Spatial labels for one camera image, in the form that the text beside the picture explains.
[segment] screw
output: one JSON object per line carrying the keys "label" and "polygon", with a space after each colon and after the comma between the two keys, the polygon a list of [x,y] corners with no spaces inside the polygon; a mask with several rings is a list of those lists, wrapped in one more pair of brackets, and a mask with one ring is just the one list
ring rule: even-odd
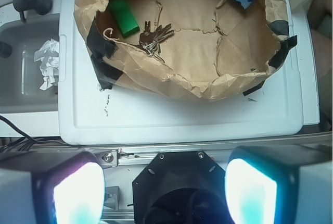
{"label": "screw", "polygon": [[106,153],[102,158],[106,163],[111,163],[113,161],[113,154],[111,152]]}
{"label": "screw", "polygon": [[203,159],[203,157],[204,157],[203,152],[199,152],[199,153],[198,153],[198,156],[199,156],[200,159]]}

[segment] sink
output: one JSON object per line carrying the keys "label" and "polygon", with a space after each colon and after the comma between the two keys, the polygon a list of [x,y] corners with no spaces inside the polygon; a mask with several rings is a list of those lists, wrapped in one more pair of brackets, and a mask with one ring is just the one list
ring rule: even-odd
{"label": "sink", "polygon": [[40,90],[43,76],[34,53],[50,39],[59,41],[59,14],[13,21],[0,27],[0,41],[12,46],[8,58],[0,57],[0,113],[58,110],[58,90]]}

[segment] white container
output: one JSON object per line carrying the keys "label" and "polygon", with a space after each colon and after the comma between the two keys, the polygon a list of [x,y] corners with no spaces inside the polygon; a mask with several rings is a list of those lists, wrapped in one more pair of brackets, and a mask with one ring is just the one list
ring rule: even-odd
{"label": "white container", "polygon": [[[289,32],[293,35],[291,11]],[[59,127],[69,144],[157,144],[258,138],[303,126],[296,48],[260,90],[214,103],[180,102],[114,86],[101,91],[73,16],[60,13]]]}

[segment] black tape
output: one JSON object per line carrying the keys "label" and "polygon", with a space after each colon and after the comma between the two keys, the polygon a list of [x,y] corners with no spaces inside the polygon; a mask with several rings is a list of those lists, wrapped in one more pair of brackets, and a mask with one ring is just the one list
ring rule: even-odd
{"label": "black tape", "polygon": [[289,36],[289,24],[285,20],[276,20],[271,22],[268,27],[276,35],[287,35]]}
{"label": "black tape", "polygon": [[[282,41],[281,43],[281,48],[280,50],[272,57],[272,59],[268,62],[268,65],[270,65],[271,67],[274,67],[276,69],[278,69],[279,67],[282,66],[282,64],[285,62],[289,51],[294,48],[297,45],[297,36],[292,36],[287,40]],[[246,90],[245,92],[243,92],[244,96],[247,96],[259,89],[262,88],[262,86],[264,85],[265,81],[259,83],[257,86]]]}
{"label": "black tape", "polygon": [[262,81],[262,82],[259,83],[257,86],[255,86],[255,87],[253,87],[253,88],[251,88],[251,89],[249,89],[249,90],[246,90],[245,92],[243,92],[243,95],[244,95],[244,96],[247,96],[247,95],[249,95],[249,94],[251,94],[251,93],[253,93],[253,92],[255,92],[255,91],[261,89],[262,86],[264,85],[264,83],[265,83],[265,81]]}
{"label": "black tape", "polygon": [[297,36],[292,36],[287,40],[280,42],[280,44],[280,50],[268,62],[268,65],[276,69],[282,66],[288,56],[289,51],[297,45]]}
{"label": "black tape", "polygon": [[101,88],[112,89],[123,72],[105,63],[103,57],[111,58],[118,47],[115,42],[104,39],[97,29],[95,20],[87,37],[87,46],[92,52],[91,60]]}

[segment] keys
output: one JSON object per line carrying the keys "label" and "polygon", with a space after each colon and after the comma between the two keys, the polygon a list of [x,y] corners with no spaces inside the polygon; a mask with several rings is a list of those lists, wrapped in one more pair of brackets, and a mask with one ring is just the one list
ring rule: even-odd
{"label": "keys", "polygon": [[140,43],[144,45],[151,44],[154,39],[154,34],[150,32],[150,21],[145,21],[145,30],[140,34]]}
{"label": "keys", "polygon": [[140,34],[139,45],[136,47],[143,49],[149,55],[154,56],[157,60],[165,63],[165,61],[159,56],[161,53],[160,43],[165,39],[171,37],[174,34],[171,29],[171,24],[168,24],[164,28],[159,25],[155,32],[151,32],[150,21],[145,22],[145,30]]}

